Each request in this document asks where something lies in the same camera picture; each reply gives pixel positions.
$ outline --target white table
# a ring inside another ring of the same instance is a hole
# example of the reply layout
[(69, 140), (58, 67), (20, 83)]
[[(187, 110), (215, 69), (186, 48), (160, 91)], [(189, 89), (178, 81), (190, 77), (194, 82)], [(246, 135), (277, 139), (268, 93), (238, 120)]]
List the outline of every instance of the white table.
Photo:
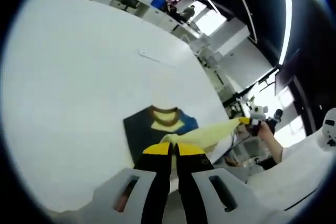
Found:
[(178, 106), (200, 127), (228, 120), (186, 43), (92, 1), (29, 0), (2, 74), (8, 149), (22, 182), (54, 211), (79, 209), (132, 165), (122, 120), (145, 107)]

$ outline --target yellow towel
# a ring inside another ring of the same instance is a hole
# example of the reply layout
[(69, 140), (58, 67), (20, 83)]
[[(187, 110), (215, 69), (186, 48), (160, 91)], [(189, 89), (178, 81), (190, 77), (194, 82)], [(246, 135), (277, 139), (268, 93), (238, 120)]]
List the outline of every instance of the yellow towel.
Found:
[(230, 136), (233, 130), (241, 123), (248, 124), (248, 118), (235, 118), (224, 123), (214, 124), (197, 130), (190, 131), (182, 136), (168, 134), (162, 138), (161, 143), (171, 142), (194, 144), (202, 148), (205, 152), (211, 152), (209, 147), (215, 145)]

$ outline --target chair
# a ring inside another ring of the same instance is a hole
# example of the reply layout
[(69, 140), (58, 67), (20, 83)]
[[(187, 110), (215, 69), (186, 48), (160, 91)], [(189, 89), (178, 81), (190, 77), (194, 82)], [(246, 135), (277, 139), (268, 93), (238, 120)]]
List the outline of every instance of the chair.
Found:
[(133, 8), (136, 9), (138, 7), (139, 1), (137, 0), (120, 0), (120, 3), (125, 6), (123, 9), (125, 12), (127, 12), (127, 9)]

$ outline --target white tabletop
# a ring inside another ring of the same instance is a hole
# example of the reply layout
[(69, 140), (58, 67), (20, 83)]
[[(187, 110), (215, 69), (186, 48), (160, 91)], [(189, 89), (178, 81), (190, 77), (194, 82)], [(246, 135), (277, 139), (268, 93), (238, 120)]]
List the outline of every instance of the white tabletop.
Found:
[(186, 43), (92, 1), (29, 0), (2, 74), (8, 149), (23, 183), (54, 211), (79, 209), (132, 165), (122, 120), (145, 107), (177, 106), (200, 127), (228, 120)]

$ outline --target person's arm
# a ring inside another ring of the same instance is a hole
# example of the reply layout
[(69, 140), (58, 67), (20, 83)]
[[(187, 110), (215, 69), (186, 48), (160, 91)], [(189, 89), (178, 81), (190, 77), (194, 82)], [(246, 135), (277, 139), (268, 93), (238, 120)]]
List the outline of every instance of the person's arm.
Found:
[(272, 131), (269, 129), (266, 122), (261, 123), (258, 136), (266, 144), (271, 152), (274, 161), (279, 164), (282, 161), (282, 151), (284, 150), (281, 144), (274, 138)]

